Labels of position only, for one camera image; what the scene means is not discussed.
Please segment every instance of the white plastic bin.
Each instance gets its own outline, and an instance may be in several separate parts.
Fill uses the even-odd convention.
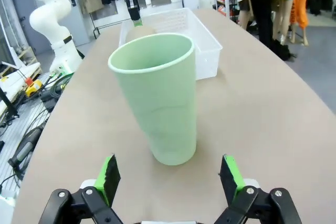
[[[194,40],[197,80],[217,75],[219,54],[223,47],[190,9],[170,10],[141,19],[143,25],[151,26],[157,33],[179,33]],[[122,23],[119,46],[125,44],[126,35],[132,27],[132,20]]]

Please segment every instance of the plastic cup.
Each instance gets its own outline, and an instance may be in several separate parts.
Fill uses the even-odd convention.
[[[180,34],[145,36],[119,47],[108,66],[154,157],[165,165],[192,158],[196,151],[193,41]]]

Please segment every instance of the beige tabletop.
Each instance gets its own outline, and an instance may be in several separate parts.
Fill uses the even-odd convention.
[[[36,224],[51,192],[76,192],[115,153],[121,181],[113,209],[124,223],[214,223],[227,206],[218,172],[233,155],[262,189],[289,190],[303,223],[335,223],[336,119],[284,62],[210,9],[197,16],[223,45],[218,75],[197,82],[198,143],[186,164],[169,167],[149,151],[107,61],[120,26],[96,41],[38,142],[13,224]]]

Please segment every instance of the orange pants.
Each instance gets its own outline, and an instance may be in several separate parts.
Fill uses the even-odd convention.
[[[308,17],[306,11],[307,0],[293,0],[292,11],[290,15],[290,22],[299,23],[301,28],[308,26]]]

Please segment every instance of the round beige object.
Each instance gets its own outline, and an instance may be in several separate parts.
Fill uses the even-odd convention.
[[[144,36],[147,35],[152,35],[152,34],[156,34],[156,31],[154,28],[150,27],[150,26],[136,26],[133,27],[127,34],[126,36],[126,43],[135,40],[135,39],[139,39],[142,38]]]

